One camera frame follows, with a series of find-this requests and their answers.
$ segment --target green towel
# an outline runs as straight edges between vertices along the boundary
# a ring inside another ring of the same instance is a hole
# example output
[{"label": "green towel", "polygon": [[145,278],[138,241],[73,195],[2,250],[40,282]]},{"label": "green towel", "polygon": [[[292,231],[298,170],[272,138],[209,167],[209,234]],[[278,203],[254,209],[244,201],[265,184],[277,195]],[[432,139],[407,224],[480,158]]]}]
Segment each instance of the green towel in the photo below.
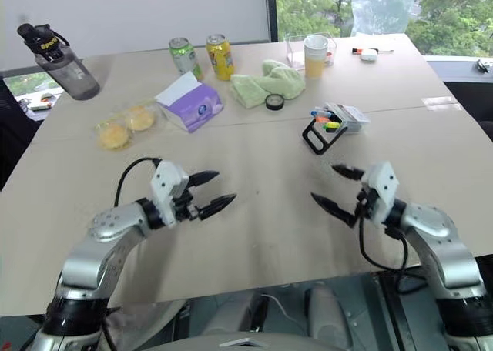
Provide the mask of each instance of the green towel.
[{"label": "green towel", "polygon": [[305,89],[303,76],[281,62],[266,60],[262,71],[264,76],[231,75],[233,94],[247,109],[265,103],[271,93],[295,99]]}]

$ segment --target white cup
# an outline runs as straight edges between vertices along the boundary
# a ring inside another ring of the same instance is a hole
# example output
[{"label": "white cup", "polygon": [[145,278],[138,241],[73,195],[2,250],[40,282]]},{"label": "white cup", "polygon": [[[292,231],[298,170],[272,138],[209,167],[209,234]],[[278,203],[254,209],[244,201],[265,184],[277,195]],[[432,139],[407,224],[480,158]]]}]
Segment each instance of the white cup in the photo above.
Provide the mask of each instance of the white cup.
[{"label": "white cup", "polygon": [[325,66],[329,41],[323,35],[308,35],[304,39],[305,76],[320,78]]}]

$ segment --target bread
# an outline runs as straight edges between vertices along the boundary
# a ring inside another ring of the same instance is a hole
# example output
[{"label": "bread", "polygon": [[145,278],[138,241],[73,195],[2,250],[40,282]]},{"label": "bread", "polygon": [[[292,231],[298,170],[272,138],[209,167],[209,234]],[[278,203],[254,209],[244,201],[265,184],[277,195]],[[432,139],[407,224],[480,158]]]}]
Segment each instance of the bread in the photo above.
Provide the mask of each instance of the bread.
[{"label": "bread", "polygon": [[129,141],[129,131],[120,124],[109,123],[99,132],[99,139],[103,147],[107,149],[118,149]]},{"label": "bread", "polygon": [[126,114],[126,125],[135,132],[150,128],[154,124],[156,115],[144,106],[135,106]]}]

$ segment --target transparent plastic bag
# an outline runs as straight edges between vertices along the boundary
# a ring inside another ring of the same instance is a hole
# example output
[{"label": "transparent plastic bag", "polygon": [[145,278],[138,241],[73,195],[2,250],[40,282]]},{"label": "transparent plastic bag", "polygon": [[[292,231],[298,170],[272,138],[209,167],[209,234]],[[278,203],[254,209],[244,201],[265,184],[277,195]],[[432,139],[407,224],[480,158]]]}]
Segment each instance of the transparent plastic bag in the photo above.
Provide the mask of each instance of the transparent plastic bag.
[{"label": "transparent plastic bag", "polygon": [[155,128],[161,111],[153,99],[141,101],[131,107],[119,107],[109,119],[94,127],[97,143],[104,149],[125,149],[131,142]]},{"label": "transparent plastic bag", "polygon": [[354,25],[351,35],[404,33],[416,0],[352,0]]}]

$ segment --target soda can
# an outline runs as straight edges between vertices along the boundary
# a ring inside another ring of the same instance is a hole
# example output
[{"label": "soda can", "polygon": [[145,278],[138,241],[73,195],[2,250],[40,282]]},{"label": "soda can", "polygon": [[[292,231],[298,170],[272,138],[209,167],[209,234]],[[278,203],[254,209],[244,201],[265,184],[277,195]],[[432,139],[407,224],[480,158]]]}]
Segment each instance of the soda can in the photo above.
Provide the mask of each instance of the soda can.
[{"label": "soda can", "polygon": [[230,80],[234,73],[234,65],[231,58],[230,43],[226,37],[222,34],[210,35],[207,38],[206,48],[216,77],[220,80]]},{"label": "soda can", "polygon": [[181,75],[192,72],[198,80],[203,79],[202,69],[197,62],[195,50],[186,38],[173,38],[169,41],[169,53]]}]

